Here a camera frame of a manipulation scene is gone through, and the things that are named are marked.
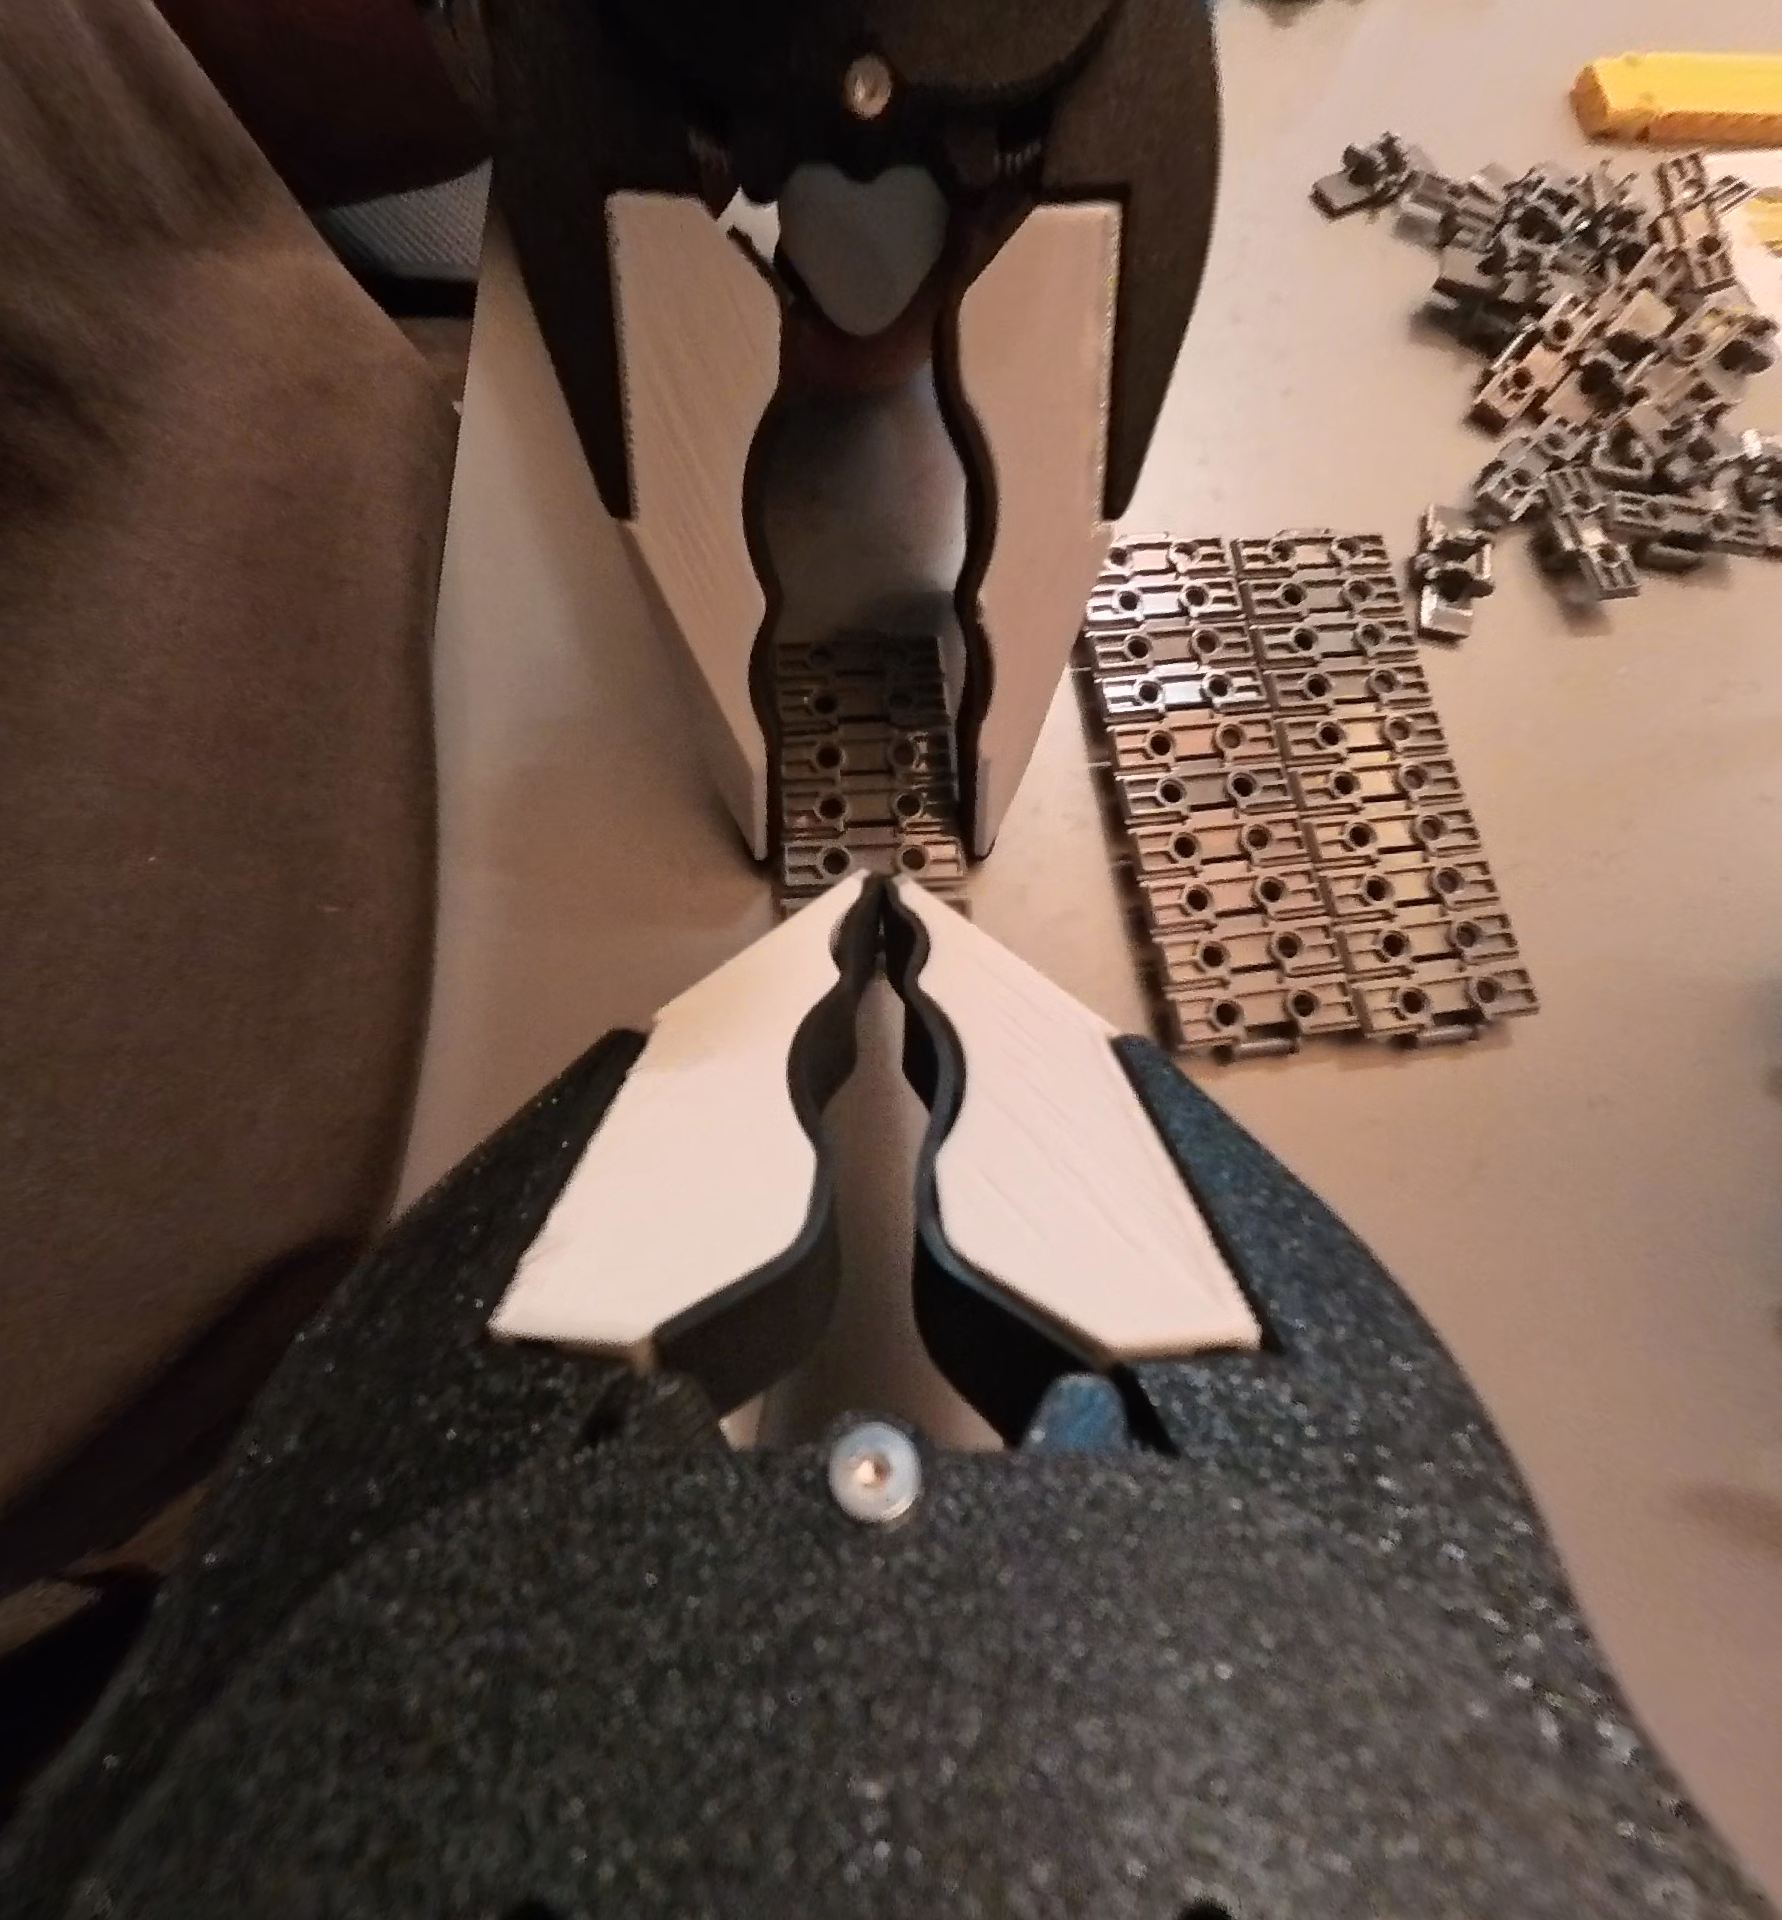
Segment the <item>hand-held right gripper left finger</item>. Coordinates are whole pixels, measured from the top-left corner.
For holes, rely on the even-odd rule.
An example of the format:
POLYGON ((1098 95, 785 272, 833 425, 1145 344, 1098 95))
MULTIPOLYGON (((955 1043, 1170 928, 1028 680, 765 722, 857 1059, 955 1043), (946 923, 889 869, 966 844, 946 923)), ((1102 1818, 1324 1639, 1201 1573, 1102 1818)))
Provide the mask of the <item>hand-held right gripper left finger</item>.
POLYGON ((669 1000, 490 1329, 637 1369, 789 1369, 830 1316, 824 1114, 857 1059, 880 880, 852 874, 669 1000))

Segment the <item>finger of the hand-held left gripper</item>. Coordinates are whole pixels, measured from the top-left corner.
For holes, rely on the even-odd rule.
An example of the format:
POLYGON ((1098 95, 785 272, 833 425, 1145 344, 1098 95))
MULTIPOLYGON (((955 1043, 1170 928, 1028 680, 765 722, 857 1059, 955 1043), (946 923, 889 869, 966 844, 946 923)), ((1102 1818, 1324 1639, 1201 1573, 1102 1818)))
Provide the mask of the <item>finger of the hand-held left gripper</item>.
POLYGON ((683 663, 707 771, 747 851, 769 863, 770 743, 754 666, 773 595, 750 492, 778 396, 782 304, 760 255, 696 199, 621 192, 608 238, 627 541, 683 663))
POLYGON ((1119 205, 1028 211, 959 304, 952 396, 973 530, 964 629, 984 674, 964 761, 970 843, 1001 838, 1084 623, 1114 518, 1104 504, 1119 294, 1119 205))

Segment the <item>pile of loose track links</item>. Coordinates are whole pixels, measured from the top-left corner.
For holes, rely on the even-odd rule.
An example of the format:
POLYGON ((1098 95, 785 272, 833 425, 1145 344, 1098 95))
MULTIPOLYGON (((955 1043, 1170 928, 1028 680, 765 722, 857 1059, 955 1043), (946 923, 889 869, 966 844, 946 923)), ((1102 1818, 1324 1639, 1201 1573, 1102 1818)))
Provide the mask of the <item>pile of loose track links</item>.
POLYGON ((1525 533, 1574 603, 1782 560, 1782 438, 1737 418, 1776 360, 1724 231, 1745 194, 1700 155, 1452 176, 1395 134, 1312 185, 1433 253, 1426 317, 1483 360, 1466 417, 1495 438, 1454 509, 1525 533))

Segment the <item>short dark grey track strip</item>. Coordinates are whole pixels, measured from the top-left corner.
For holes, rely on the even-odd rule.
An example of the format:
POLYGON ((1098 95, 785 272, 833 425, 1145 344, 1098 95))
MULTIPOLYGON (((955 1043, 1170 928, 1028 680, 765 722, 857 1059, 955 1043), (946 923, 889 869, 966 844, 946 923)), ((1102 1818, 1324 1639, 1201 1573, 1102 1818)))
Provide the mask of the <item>short dark grey track strip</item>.
POLYGON ((774 902, 852 874, 970 889, 950 696, 936 637, 778 641, 774 902))

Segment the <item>long yellow brick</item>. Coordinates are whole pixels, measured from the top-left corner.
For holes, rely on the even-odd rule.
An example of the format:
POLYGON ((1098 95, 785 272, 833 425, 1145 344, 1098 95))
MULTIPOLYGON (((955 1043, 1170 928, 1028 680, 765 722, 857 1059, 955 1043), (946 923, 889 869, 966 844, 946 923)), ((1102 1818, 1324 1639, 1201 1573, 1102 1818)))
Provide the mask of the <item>long yellow brick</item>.
POLYGON ((1586 64, 1581 131, 1652 146, 1782 147, 1782 53, 1632 52, 1586 64))

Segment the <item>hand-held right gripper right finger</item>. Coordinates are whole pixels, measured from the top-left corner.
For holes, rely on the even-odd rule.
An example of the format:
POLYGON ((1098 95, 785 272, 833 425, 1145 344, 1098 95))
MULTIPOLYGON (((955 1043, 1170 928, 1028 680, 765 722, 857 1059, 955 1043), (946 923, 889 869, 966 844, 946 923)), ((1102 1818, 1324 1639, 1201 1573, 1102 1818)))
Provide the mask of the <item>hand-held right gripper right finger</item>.
POLYGON ((924 1108, 914 1289, 931 1347, 1014 1339, 1073 1364, 1259 1351, 1119 1032, 914 880, 885 887, 884 954, 924 1108))

